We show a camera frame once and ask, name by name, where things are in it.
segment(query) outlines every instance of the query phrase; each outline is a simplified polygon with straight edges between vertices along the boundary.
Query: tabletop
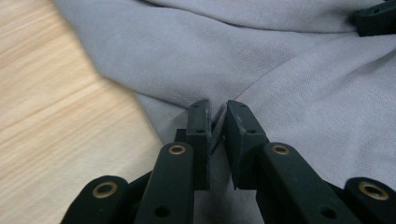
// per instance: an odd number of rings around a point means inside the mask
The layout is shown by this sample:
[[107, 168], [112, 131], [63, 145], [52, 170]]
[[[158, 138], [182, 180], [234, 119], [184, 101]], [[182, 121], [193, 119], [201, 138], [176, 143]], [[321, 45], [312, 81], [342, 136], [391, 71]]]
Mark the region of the tabletop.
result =
[[0, 223], [59, 223], [91, 180], [132, 181], [162, 143], [50, 0], [0, 2]]

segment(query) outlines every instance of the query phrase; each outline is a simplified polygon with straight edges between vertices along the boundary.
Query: gray cloth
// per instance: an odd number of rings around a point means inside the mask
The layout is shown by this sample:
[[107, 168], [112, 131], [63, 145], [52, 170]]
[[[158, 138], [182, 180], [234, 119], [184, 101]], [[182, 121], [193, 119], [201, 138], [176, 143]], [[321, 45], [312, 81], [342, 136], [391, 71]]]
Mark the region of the gray cloth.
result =
[[[369, 0], [56, 0], [97, 70], [138, 92], [164, 143], [208, 99], [247, 104], [271, 141], [294, 146], [325, 180], [396, 189], [396, 35], [358, 37]], [[254, 191], [234, 191], [223, 146], [194, 223], [262, 223]]]

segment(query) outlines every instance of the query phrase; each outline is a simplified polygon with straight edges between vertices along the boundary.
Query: light wood surface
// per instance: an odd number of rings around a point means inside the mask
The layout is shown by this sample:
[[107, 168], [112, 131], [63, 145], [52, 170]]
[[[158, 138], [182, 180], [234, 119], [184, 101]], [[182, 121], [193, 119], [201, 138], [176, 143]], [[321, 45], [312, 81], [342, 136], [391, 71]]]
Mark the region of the light wood surface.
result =
[[161, 145], [51, 1], [0, 1], [0, 223], [59, 223], [88, 182], [138, 178]]

